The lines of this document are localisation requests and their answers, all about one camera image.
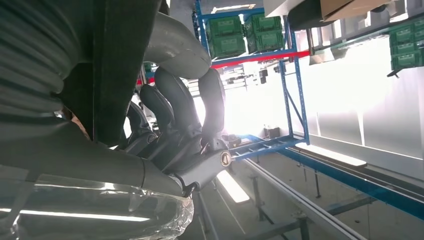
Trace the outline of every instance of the gray metal beam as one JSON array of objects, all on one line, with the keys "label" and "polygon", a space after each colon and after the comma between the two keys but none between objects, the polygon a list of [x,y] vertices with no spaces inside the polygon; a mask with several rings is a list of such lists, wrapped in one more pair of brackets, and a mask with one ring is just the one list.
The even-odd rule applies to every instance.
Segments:
[{"label": "gray metal beam", "polygon": [[[332,204],[325,209],[327,212],[333,216],[348,212],[350,210],[362,207],[372,202],[377,201],[377,199],[370,197],[366,194],[360,194],[351,199],[341,201],[339,203]],[[270,225],[267,228],[262,229],[261,231],[252,233],[246,237],[246,240],[263,240],[269,239],[276,235],[284,234],[295,229],[300,228],[301,225],[298,220],[292,222],[281,222],[274,225]]]},{"label": "gray metal beam", "polygon": [[[332,216],[330,213],[304,197],[302,194],[295,191],[293,188],[285,184],[283,181],[278,179],[277,177],[273,176],[271,173],[263,169],[261,166],[256,164],[254,161],[250,159],[244,159],[243,160],[247,166],[249,166],[252,170],[257,172],[261,177],[263,177],[266,181],[268,181],[270,184],[276,187],[278,191],[286,195],[288,198],[292,199],[293,202],[308,216],[309,219],[311,219],[314,223],[321,226],[324,230],[326,230],[328,233],[335,236],[338,240],[366,240],[365,237],[361,236],[357,232],[355,232],[353,229],[339,221],[337,218]],[[262,238],[247,238],[249,240],[253,239],[266,239],[265,237]]]}]

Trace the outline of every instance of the metal support leg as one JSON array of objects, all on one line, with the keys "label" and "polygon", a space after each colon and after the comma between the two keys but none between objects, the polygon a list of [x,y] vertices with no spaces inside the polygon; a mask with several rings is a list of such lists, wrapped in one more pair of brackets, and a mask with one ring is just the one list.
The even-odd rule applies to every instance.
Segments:
[{"label": "metal support leg", "polygon": [[308,221],[306,217],[299,219],[300,225],[300,236],[302,240],[309,240],[309,229],[308,229]]},{"label": "metal support leg", "polygon": [[264,216],[264,213],[261,210],[262,200],[261,200],[261,196],[259,195],[258,177],[257,176],[252,177],[252,182],[253,182],[253,192],[254,192],[255,206],[256,206],[257,211],[259,213],[259,221],[262,222],[263,220],[265,220],[265,216]]},{"label": "metal support leg", "polygon": [[320,194],[320,184],[318,183],[318,172],[315,170],[315,185],[316,185],[316,198],[321,198]]},{"label": "metal support leg", "polygon": [[208,209],[206,208],[205,200],[203,199],[202,193],[199,192],[198,196],[199,196],[201,208],[203,209],[203,213],[204,213],[204,215],[206,215],[207,220],[209,221],[209,226],[210,226],[210,230],[213,234],[213,237],[215,238],[215,240],[219,240],[220,238],[218,237],[217,230],[215,229],[214,223],[212,222],[212,217],[209,214]]},{"label": "metal support leg", "polygon": [[284,95],[285,113],[287,114],[288,135],[290,137],[293,137],[292,117],[290,115],[290,103],[289,103],[289,96],[287,91],[286,69],[284,66],[284,61],[280,60],[278,62],[278,66],[279,66],[279,74],[281,75],[282,93]]}]

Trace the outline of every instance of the bright window light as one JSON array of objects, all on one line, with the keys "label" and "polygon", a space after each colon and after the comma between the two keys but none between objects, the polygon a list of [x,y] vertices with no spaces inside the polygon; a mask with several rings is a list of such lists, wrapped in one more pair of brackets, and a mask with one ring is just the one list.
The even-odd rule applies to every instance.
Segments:
[{"label": "bright window light", "polygon": [[[10,211],[11,211],[10,208],[0,208],[0,212],[9,213]],[[117,221],[128,221],[128,222],[144,222],[144,221],[150,220],[150,218],[136,217],[136,216],[117,216],[117,215],[66,213],[66,212],[33,211],[33,210],[21,210],[20,214],[42,215],[42,216],[53,216],[53,217],[84,218],[84,219],[104,219],[104,220],[117,220]]]},{"label": "bright window light", "polygon": [[255,6],[256,6],[256,4],[244,4],[244,5],[224,6],[224,7],[216,7],[216,6],[214,6],[213,9],[212,9],[212,11],[210,13],[211,14],[214,14],[217,11],[233,10],[233,9],[241,9],[241,8],[253,9]]},{"label": "bright window light", "polygon": [[338,39],[342,36],[342,24],[340,19],[334,22],[334,38]]},{"label": "bright window light", "polygon": [[123,131],[125,133],[126,138],[129,138],[131,136],[131,124],[130,119],[128,119],[128,117],[126,117],[125,122],[123,122]]},{"label": "bright window light", "polygon": [[357,158],[351,157],[351,156],[347,156],[335,151],[331,151],[331,150],[327,150],[325,148],[321,148],[319,146],[314,146],[314,145],[307,145],[306,143],[302,142],[302,143],[298,143],[296,144],[296,147],[300,148],[300,149],[304,149],[307,151],[311,151],[313,153],[325,156],[327,158],[331,158],[340,162],[343,162],[345,164],[349,164],[355,167],[359,167],[359,166],[364,166],[367,164],[366,161],[363,160],[359,160]]},{"label": "bright window light", "polygon": [[224,186],[227,193],[236,203],[242,203],[250,199],[242,187],[234,180],[234,178],[226,171],[218,173],[216,176],[219,182]]}]

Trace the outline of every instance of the plastic wrap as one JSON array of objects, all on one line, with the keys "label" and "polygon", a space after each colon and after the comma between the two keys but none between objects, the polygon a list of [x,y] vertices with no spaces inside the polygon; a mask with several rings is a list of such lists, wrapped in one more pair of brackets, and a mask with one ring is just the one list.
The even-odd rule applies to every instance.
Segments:
[{"label": "plastic wrap", "polygon": [[51,175],[35,183],[26,174],[15,176],[21,179],[0,179],[0,224],[10,228],[0,239],[173,240],[193,219],[190,198]]}]

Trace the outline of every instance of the stacked green crate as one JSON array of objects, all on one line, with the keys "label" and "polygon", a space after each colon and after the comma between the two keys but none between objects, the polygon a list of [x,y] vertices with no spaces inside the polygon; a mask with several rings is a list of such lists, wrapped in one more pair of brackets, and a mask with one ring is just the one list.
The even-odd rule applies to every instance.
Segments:
[{"label": "stacked green crate", "polygon": [[391,69],[424,66],[424,18],[389,32]]},{"label": "stacked green crate", "polygon": [[234,57],[246,52],[239,16],[210,19],[206,25],[210,56]]},{"label": "stacked green crate", "polygon": [[244,22],[244,28],[250,54],[284,47],[283,26],[279,16],[265,17],[263,13],[251,15]]}]

